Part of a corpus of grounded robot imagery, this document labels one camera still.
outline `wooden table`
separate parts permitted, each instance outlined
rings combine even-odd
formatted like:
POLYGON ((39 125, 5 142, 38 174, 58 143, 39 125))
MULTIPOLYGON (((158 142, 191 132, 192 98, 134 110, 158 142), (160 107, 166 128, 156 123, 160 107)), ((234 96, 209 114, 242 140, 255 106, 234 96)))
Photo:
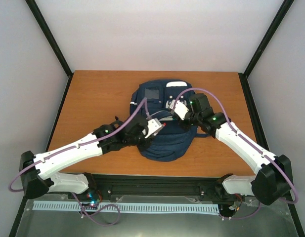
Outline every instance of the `wooden table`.
MULTIPOLYGON (((49 150, 74 142, 95 128, 113 122, 114 116, 129 116, 131 95, 139 84, 150 79, 176 78, 215 94, 228 116, 249 137, 254 132, 238 73, 75 71, 49 150)), ((209 96, 215 112, 218 103, 209 96)), ((161 176, 220 177, 227 173, 252 175, 247 164, 225 144, 214 138, 195 138, 186 154, 172 162, 142 157, 137 147, 126 147, 104 156, 89 158, 63 172, 161 176)))

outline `metal surface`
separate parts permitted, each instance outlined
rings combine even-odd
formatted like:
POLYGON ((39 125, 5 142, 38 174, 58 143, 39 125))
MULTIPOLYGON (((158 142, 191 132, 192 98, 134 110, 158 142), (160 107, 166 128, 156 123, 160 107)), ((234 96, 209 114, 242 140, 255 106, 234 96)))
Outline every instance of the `metal surface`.
POLYGON ((26 0, 26 3, 28 5, 28 7, 30 8, 30 10, 32 11, 37 23, 39 24, 41 30, 44 33, 46 39, 48 40, 53 52, 57 56, 63 70, 65 71, 65 73, 67 74, 68 77, 72 77, 73 73, 72 73, 67 61, 65 60, 57 42, 55 41, 47 22, 44 20, 44 16, 40 12, 40 10, 36 4, 36 1, 35 0, 26 0))
POLYGON ((252 59, 250 60, 245 72, 243 73, 245 78, 247 79, 252 72, 253 68, 257 64, 258 60, 260 59, 263 51, 269 44, 270 40, 272 39, 274 33, 276 32, 277 28, 281 24, 283 18, 285 17, 286 13, 290 9, 291 5, 293 4, 294 0, 284 0, 282 5, 280 6, 278 12, 276 13, 271 25, 267 29, 263 39, 261 40, 260 45, 258 46, 256 52, 254 53, 252 59))
MULTIPOLYGON (((252 213, 257 204, 248 199, 235 217, 252 213)), ((277 201, 263 206, 260 212, 242 221, 221 221, 218 216, 201 214, 122 214, 118 224, 100 227, 81 219, 78 212, 32 210, 33 201, 27 202, 18 237, 207 237, 207 236, 250 236, 250 237, 296 237, 295 226, 285 203, 277 201)), ((112 222, 115 213, 100 213, 95 220, 112 222)))

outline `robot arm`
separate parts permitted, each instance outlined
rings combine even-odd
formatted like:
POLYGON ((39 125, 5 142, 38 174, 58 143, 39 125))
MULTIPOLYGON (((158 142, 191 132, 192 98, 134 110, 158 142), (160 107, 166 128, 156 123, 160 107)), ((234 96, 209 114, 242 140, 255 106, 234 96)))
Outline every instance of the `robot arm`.
POLYGON ((265 157, 274 161, 292 181, 292 168, 290 160, 281 155, 265 150, 251 140, 236 125, 226 120, 223 113, 214 113, 207 96, 203 93, 192 95, 191 109, 175 100, 170 104, 172 113, 179 120, 183 128, 197 125, 212 137, 225 143, 239 155, 256 174, 254 176, 227 175, 222 185, 229 194, 254 195, 263 204, 270 205, 279 197, 286 194, 291 188, 283 175, 265 157))
POLYGON ((102 125, 82 139, 54 151, 36 155, 31 151, 23 153, 19 170, 41 161, 21 175, 25 198, 33 199, 50 192, 93 193, 96 184, 91 174, 74 175, 59 171, 87 158, 118 151, 126 146, 138 146, 144 150, 163 127, 156 118, 147 121, 143 116, 136 115, 120 132, 97 141, 122 124, 116 118, 112 124, 102 125))

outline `navy blue backpack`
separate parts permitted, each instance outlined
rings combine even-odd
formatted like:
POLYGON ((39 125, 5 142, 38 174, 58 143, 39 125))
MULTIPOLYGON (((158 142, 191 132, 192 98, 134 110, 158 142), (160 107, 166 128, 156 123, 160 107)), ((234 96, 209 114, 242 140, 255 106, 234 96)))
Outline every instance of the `navy blue backpack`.
MULTIPOLYGON (((194 137, 208 136, 207 134, 197 134, 195 126, 184 131, 179 126, 178 121, 172 118, 169 104, 188 88, 192 88, 191 84, 178 79, 150 80, 139 85, 139 89, 131 97, 130 114, 135 111, 141 100, 147 97, 148 111, 151 117, 166 124, 152 141, 152 145, 147 150, 140 152, 141 155, 157 161, 176 160, 185 154, 194 137)), ((188 98, 193 94, 195 94, 194 91, 188 91, 179 100, 189 107, 188 98)), ((144 107, 139 113, 147 117, 144 107)))

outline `purple cable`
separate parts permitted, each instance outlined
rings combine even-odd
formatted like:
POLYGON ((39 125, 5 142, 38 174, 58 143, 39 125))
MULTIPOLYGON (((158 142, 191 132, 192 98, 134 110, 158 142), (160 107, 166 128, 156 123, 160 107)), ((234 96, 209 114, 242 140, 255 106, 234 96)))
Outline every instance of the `purple cable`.
MULTIPOLYGON (((99 141, 102 141, 102 140, 105 140, 111 136, 114 136, 116 133, 118 133, 120 130, 122 130, 125 126, 127 126, 127 124, 133 119, 133 117, 136 116, 136 114, 139 112, 139 110, 141 109, 141 107, 143 106, 143 104, 145 105, 145 111, 146 111, 146 114, 147 116, 150 117, 149 115, 149 112, 148 112, 148 107, 147 107, 147 98, 143 98, 143 100, 140 102, 140 104, 137 106, 137 108, 135 109, 135 111, 133 112, 133 114, 120 126, 118 127, 115 131, 113 131, 112 133, 106 135, 106 136, 103 136, 103 137, 100 137, 100 138, 97 138, 97 139, 94 139, 94 140, 91 140, 91 141, 88 141, 88 142, 84 142, 84 143, 80 143, 79 146, 85 146, 85 145, 88 145, 88 144, 91 144, 93 142, 99 142, 99 141)), ((65 151, 68 151, 70 149, 73 149, 73 148, 76 148, 76 146, 71 146, 71 147, 67 147, 65 149, 62 149, 58 152, 55 152, 47 157, 45 157, 44 159, 50 159, 51 157, 54 157, 62 152, 65 152, 65 151)))
POLYGON ((13 189, 12 188, 12 185, 13 183, 16 181, 16 179, 21 176, 23 173, 25 173, 27 170, 31 169, 32 167, 35 167, 35 165, 41 163, 42 161, 41 160, 38 160, 36 161, 35 163, 32 163, 30 165, 28 165, 26 168, 22 169, 16 176, 15 178, 9 183, 8 185, 8 190, 10 190, 11 192, 13 193, 17 193, 17 192, 21 192, 21 191, 24 191, 23 189, 13 189))
MULTIPOLYGON (((135 109, 135 111, 133 112, 133 114, 130 115, 130 117, 129 117, 120 127, 118 127, 115 131, 113 131, 112 133, 110 133, 110 134, 108 134, 108 135, 106 135, 106 136, 103 136, 103 137, 94 139, 94 140, 92 140, 92 141, 80 143, 79 146, 85 146, 85 145, 91 144, 91 143, 93 143, 93 142, 99 142, 99 141, 102 141, 102 140, 104 140, 104 139, 107 139, 107 138, 109 138, 109 137, 111 137, 111 136, 114 136, 116 133, 118 133, 120 130, 122 130, 122 129, 123 129, 132 119, 133 119, 133 117, 136 116, 136 114, 139 112, 139 110, 141 109, 141 107, 142 107, 143 104, 144 104, 144 107, 145 107, 145 111, 146 111, 147 117, 151 119, 151 116, 150 116, 149 111, 148 111, 148 106, 147 106, 147 98, 145 97, 145 98, 143 98, 142 101, 139 103, 139 105, 137 106, 137 108, 135 109)), ((54 156, 56 156, 56 155, 58 155, 58 154, 61 154, 61 153, 63 153, 63 152, 69 151, 69 150, 74 149, 74 148, 76 148, 76 146, 70 146, 70 147, 64 148, 64 149, 62 149, 62 150, 60 150, 60 151, 57 151, 57 152, 55 152, 55 153, 53 153, 53 154, 51 154, 51 155, 49 155, 49 156, 46 156, 46 157, 44 158, 44 160, 50 159, 51 157, 54 157, 54 156)), ((13 188, 12 188, 12 184, 16 181, 16 179, 17 179, 19 176, 21 176, 21 175, 22 175, 23 173, 25 173, 27 170, 29 170, 30 168, 34 167, 35 165, 37 165, 37 164, 39 164, 39 163, 41 163, 41 162, 42 162, 42 161, 39 160, 39 161, 37 161, 37 162, 35 162, 35 163, 33 163, 33 164, 27 166, 26 168, 22 169, 22 170, 16 175, 16 177, 9 183, 8 189, 9 189, 11 192, 14 192, 14 193, 23 191, 23 189, 13 189, 13 188)))
POLYGON ((249 218, 249 217, 253 217, 253 216, 255 216, 259 211, 260 211, 260 209, 261 209, 261 202, 259 203, 259 206, 258 206, 258 208, 254 211, 254 213, 252 213, 252 214, 250 214, 250 215, 248 215, 248 216, 244 216, 244 217, 238 217, 238 218, 231 218, 231 220, 234 220, 234 221, 239 221, 239 220, 244 220, 244 219, 247 219, 247 218, 249 218))
POLYGON ((273 164, 273 166, 281 173, 281 175, 283 176, 283 178, 285 179, 285 181, 289 184, 289 186, 291 187, 295 199, 293 201, 289 201, 283 198, 279 198, 281 201, 286 202, 288 204, 296 204, 299 201, 299 195, 298 192, 295 188, 295 186, 293 185, 293 183, 291 182, 291 180, 289 179, 289 177, 287 177, 287 175, 284 173, 284 171, 277 165, 277 163, 275 163, 270 157, 268 157, 267 155, 264 156, 271 164, 273 164))
POLYGON ((120 216, 121 216, 121 211, 120 211, 120 209, 119 209, 115 204, 107 204, 107 205, 101 207, 101 208, 100 208, 99 210, 97 210, 95 213, 89 215, 89 214, 87 213, 87 211, 84 209, 84 207, 83 207, 83 205, 81 204, 81 202, 80 202, 80 200, 78 199, 78 197, 75 195, 75 193, 72 193, 72 195, 73 195, 73 197, 75 198, 75 200, 78 202, 78 204, 79 204, 79 206, 80 206, 80 208, 81 208, 81 211, 84 213, 84 215, 87 216, 87 217, 88 217, 91 221, 93 221, 95 224, 97 224, 97 225, 99 225, 99 226, 107 227, 107 226, 115 225, 115 224, 119 221, 120 216), (117 212, 118 212, 118 216, 117 216, 117 218, 116 218, 116 220, 115 220, 114 222, 112 222, 112 223, 110 223, 110 224, 101 224, 101 223, 98 223, 97 221, 95 221, 95 220, 92 218, 92 216, 98 214, 100 211, 106 209, 106 208, 109 207, 109 206, 112 206, 112 207, 116 208, 116 210, 117 210, 117 212))
MULTIPOLYGON (((231 128, 232 131, 234 131, 235 133, 237 133, 237 130, 232 126, 232 124, 230 123, 229 121, 229 118, 228 118, 228 115, 227 115, 227 112, 225 110, 225 108, 223 107, 221 101, 214 95, 212 94, 211 92, 205 90, 205 89, 202 89, 202 88, 189 88, 189 89, 186 89, 184 91, 182 91, 176 98, 175 102, 174 102, 174 106, 173 106, 173 109, 172 111, 174 111, 175 109, 175 106, 176 106, 176 102, 178 101, 178 99, 180 98, 180 96, 188 91, 191 91, 191 90, 200 90, 200 91, 203 91, 205 93, 208 93, 210 94, 220 105, 221 109, 222 109, 222 112, 226 118, 226 121, 229 125, 229 127, 231 128)), ((259 154, 263 154, 263 151, 261 151, 258 147, 256 147, 253 143, 251 143, 247 138, 245 138, 243 135, 241 134, 238 134, 238 136, 244 140, 247 144, 249 144, 253 149, 255 149, 259 154)), ((299 196, 298 196, 298 192, 296 190, 296 188, 294 187, 293 183, 291 182, 291 180, 289 179, 289 177, 287 177, 287 175, 283 172, 283 170, 270 158, 268 157, 267 155, 264 156, 264 158, 266 158, 271 164, 274 165, 274 167, 280 172, 280 174, 283 176, 283 178, 286 180, 286 182, 289 184, 289 186, 291 187, 293 193, 294 193, 294 196, 295 196, 295 200, 294 201, 289 201, 289 200, 286 200, 286 199, 283 199, 283 198, 280 198, 281 201, 284 201, 288 204, 295 204, 298 202, 299 200, 299 196)))
POLYGON ((208 90, 205 90, 205 89, 202 89, 202 88, 189 88, 189 89, 186 89, 186 90, 182 91, 182 92, 177 96, 177 98, 175 99, 174 106, 173 106, 173 109, 172 109, 173 112, 174 112, 176 103, 177 103, 178 99, 180 98, 180 96, 183 95, 184 93, 188 92, 188 91, 191 91, 191 90, 201 90, 201 91, 206 92, 206 93, 210 94, 211 96, 213 96, 213 98, 219 103, 219 105, 220 105, 220 107, 221 107, 221 109, 222 109, 222 112, 223 112, 223 114, 225 115, 225 118, 226 118, 226 121, 227 121, 229 127, 230 127, 234 132, 237 132, 236 129, 231 125, 231 123, 230 123, 230 121, 229 121, 229 118, 228 118, 228 116, 227 116, 226 110, 225 110, 225 108, 223 107, 221 101, 220 101, 214 94, 212 94, 212 93, 209 92, 208 90))

